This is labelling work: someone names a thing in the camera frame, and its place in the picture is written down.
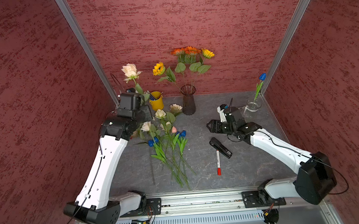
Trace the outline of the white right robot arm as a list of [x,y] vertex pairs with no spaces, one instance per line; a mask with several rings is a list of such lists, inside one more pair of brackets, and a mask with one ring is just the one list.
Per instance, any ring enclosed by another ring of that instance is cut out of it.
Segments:
[[328,157],[321,152],[311,153],[275,137],[262,126],[246,122],[240,110],[222,104],[218,107],[220,119],[207,123],[211,133],[236,137],[259,148],[290,168],[294,177],[268,179],[254,192],[254,206],[277,206],[285,198],[302,198],[318,205],[337,185],[334,169]]

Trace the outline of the pale pink rose flower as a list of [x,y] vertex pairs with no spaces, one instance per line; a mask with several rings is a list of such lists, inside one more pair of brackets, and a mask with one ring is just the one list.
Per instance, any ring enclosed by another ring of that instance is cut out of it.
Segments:
[[124,82],[125,83],[133,82],[135,92],[139,93],[142,97],[141,104],[146,104],[147,101],[149,101],[150,99],[150,93],[149,91],[143,90],[143,88],[140,86],[138,82],[142,72],[137,70],[136,65],[131,63],[127,63],[127,65],[122,66],[121,70],[125,75]]

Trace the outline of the blue tulip flower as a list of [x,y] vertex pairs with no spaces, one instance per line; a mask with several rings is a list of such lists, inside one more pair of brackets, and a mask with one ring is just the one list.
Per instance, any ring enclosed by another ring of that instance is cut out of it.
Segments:
[[256,94],[255,94],[255,97],[254,97],[253,101],[256,101],[257,97],[259,96],[265,79],[266,79],[266,73],[261,74],[260,77],[259,77],[259,82],[256,85],[256,91],[255,91]]

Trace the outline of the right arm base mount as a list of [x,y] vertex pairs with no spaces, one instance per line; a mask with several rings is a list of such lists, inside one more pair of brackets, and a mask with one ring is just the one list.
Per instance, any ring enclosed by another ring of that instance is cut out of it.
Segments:
[[242,192],[242,201],[245,208],[264,208],[273,206],[285,206],[285,198],[271,198],[264,190]]

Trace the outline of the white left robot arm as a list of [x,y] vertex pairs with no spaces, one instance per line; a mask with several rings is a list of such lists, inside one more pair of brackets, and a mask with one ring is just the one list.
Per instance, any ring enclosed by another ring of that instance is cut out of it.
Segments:
[[106,119],[100,129],[99,148],[88,178],[76,197],[64,207],[64,214],[86,224],[116,224],[119,217],[132,212],[147,212],[144,193],[129,191],[110,200],[111,184],[121,155],[132,134],[152,120],[144,96],[128,92],[120,96],[116,116]]

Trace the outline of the white rose flower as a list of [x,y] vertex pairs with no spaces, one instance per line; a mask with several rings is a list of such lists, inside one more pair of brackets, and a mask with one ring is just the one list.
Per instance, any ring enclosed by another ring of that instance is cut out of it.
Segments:
[[160,120],[163,120],[166,116],[167,116],[167,113],[162,109],[158,109],[155,113],[155,117]]

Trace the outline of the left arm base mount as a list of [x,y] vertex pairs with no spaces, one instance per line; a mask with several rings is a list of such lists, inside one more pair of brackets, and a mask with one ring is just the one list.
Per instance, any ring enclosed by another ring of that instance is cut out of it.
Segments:
[[123,217],[144,217],[144,216],[154,216],[161,214],[162,208],[162,199],[161,198],[147,198],[142,200],[141,206],[137,210],[132,210],[126,214],[120,216]]

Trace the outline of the orange gerbera flower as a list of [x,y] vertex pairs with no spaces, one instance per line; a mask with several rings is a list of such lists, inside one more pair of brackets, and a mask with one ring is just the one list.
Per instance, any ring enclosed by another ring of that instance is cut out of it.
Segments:
[[185,48],[173,49],[170,52],[170,54],[177,57],[178,64],[175,67],[175,72],[179,73],[179,74],[182,74],[184,85],[186,85],[187,81],[186,81],[185,73],[184,73],[184,71],[186,70],[186,68],[185,68],[185,60],[184,60],[185,55],[186,55],[186,49]]
[[191,85],[198,80],[200,76],[200,67],[203,65],[202,49],[197,47],[187,46],[183,48],[184,51],[184,62],[189,65],[189,70],[192,73]]

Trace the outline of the yellow sunflower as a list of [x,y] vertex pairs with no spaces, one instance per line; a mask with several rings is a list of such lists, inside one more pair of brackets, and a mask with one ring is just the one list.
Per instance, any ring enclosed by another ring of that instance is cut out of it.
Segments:
[[197,72],[199,75],[205,74],[207,71],[209,71],[209,69],[211,68],[211,65],[206,64],[207,60],[212,59],[213,57],[215,57],[215,53],[204,48],[201,50],[200,53],[200,63],[201,65],[199,66],[199,68],[197,69]]
[[157,80],[158,83],[162,81],[169,81],[173,84],[176,84],[176,76],[174,71],[172,71],[171,67],[165,67],[164,63],[159,62],[154,66],[153,75],[155,77],[159,77]]

